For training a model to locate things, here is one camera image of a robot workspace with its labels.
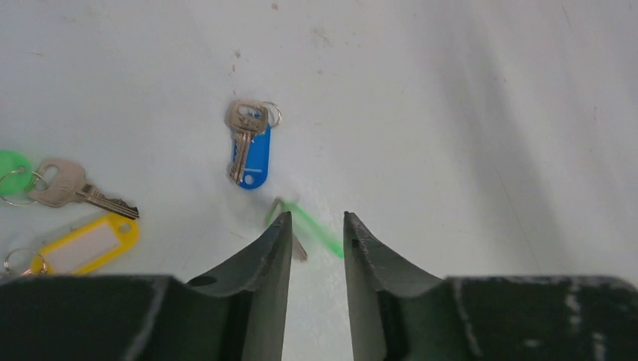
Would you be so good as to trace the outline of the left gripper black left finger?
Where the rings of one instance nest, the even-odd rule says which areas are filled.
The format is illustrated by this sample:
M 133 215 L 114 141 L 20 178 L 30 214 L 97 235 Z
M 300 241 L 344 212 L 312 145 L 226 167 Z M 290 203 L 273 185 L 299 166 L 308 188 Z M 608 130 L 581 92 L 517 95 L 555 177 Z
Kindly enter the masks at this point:
M 292 216 L 209 271 L 34 276 L 1 284 L 3 360 L 279 360 Z

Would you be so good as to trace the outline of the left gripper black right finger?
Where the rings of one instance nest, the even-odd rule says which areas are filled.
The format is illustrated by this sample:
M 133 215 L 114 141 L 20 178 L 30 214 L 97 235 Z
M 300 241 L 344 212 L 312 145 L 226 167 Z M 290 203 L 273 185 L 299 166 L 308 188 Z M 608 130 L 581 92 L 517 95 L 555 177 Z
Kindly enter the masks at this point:
M 343 244 L 356 360 L 637 358 L 637 290 L 620 278 L 438 278 L 351 212 Z

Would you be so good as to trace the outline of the blue tagged brass key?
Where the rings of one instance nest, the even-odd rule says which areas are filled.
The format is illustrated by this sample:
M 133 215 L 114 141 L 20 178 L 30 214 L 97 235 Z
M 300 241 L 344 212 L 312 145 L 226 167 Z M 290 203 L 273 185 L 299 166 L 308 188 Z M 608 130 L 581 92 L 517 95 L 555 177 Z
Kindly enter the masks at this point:
M 227 111 L 233 155 L 229 178 L 244 190 L 261 187 L 269 175 L 271 132 L 282 120 L 279 106 L 270 101 L 236 100 Z

